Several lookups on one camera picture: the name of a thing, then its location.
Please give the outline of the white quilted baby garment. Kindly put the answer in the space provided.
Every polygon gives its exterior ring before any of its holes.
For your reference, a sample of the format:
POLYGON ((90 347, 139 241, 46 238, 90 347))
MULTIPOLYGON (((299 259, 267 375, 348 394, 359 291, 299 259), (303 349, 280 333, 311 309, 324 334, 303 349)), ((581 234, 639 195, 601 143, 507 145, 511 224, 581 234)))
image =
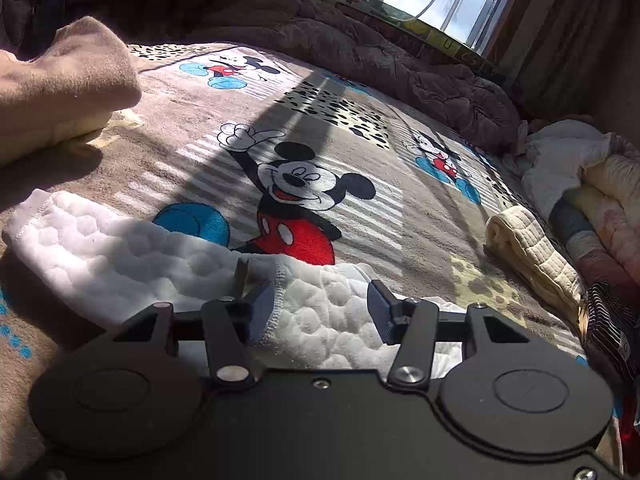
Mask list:
POLYGON ((297 367, 381 375, 399 350, 370 315, 374 274, 363 263, 314 266, 289 256, 242 255, 66 191, 32 192, 2 238, 54 296, 102 328, 122 324, 155 301, 189 312, 229 296, 236 268, 245 263, 251 283, 274 288, 251 344, 297 367))

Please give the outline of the curtain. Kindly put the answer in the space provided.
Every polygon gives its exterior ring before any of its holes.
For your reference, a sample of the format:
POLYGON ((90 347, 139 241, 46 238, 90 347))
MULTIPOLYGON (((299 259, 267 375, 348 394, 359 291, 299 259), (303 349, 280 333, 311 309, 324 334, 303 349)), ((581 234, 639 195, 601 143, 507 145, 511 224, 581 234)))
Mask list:
POLYGON ((530 116, 576 113, 620 22, 623 0, 512 0, 489 53, 530 116))

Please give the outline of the navy striped garment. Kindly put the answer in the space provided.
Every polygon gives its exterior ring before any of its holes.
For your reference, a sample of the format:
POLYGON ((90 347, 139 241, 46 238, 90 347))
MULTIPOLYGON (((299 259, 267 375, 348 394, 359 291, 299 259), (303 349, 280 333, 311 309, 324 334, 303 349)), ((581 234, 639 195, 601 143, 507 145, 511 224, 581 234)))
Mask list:
POLYGON ((615 296, 607 281, 587 289, 582 348, 589 364, 612 385, 632 385, 639 377, 639 321, 615 296))

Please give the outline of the folded cream quilted cloth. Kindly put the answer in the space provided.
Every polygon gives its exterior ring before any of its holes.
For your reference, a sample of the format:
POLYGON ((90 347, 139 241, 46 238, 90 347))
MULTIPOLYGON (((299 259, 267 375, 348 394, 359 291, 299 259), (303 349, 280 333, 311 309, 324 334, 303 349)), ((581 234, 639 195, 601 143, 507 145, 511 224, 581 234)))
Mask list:
POLYGON ((485 246, 507 263, 556 316, 578 330, 586 306, 585 284, 527 208, 513 206, 491 216, 485 226, 485 246))

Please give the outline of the Mickey Mouse fleece blanket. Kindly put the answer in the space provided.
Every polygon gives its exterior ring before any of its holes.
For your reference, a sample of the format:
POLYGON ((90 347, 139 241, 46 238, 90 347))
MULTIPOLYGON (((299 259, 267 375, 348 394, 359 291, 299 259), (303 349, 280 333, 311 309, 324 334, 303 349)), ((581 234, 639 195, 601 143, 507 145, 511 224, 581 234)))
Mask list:
POLYGON ((247 47, 141 47, 142 99, 100 135, 1 170, 1 212, 65 191, 234 252, 364 263, 394 292, 486 302, 576 356, 578 339, 485 252, 522 202, 495 157, 404 104, 247 47))

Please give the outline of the folded pink fleece garment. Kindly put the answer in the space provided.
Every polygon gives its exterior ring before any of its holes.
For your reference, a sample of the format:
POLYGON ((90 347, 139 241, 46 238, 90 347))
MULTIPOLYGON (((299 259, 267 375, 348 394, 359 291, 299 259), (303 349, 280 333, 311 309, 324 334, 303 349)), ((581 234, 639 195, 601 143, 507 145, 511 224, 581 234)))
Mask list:
POLYGON ((85 16, 59 29, 38 58, 1 52, 1 163, 106 126, 141 99, 129 50, 85 16))

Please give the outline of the white crumpled sheet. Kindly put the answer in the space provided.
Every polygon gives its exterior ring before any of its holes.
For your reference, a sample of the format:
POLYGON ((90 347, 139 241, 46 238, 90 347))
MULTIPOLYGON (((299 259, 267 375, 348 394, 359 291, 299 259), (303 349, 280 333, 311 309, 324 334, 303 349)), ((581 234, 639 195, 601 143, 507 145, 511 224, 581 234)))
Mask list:
POLYGON ((576 119, 554 122, 524 138, 502 163, 521 179, 529 203, 544 220, 564 193, 582 184, 582 173, 620 150, 615 133, 602 133, 576 119))

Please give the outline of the purple jacket at bedside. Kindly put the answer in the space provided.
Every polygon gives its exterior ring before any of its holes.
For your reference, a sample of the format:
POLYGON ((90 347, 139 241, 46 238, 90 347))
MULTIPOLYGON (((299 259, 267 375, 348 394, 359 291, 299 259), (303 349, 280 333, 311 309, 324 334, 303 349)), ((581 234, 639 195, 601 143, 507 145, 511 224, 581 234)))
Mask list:
POLYGON ((0 0, 1 49, 16 53, 25 37, 34 4, 32 0, 0 0))

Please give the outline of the purple crumpled quilt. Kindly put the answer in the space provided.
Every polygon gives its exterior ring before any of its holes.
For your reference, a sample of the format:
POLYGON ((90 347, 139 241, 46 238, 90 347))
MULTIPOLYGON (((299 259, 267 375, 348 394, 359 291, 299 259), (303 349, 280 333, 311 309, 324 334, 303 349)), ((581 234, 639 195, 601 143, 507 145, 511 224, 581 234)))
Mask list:
POLYGON ((291 55, 404 102, 488 152, 518 140, 520 115, 498 84, 427 44, 411 53, 321 0, 238 0, 186 38, 291 55))

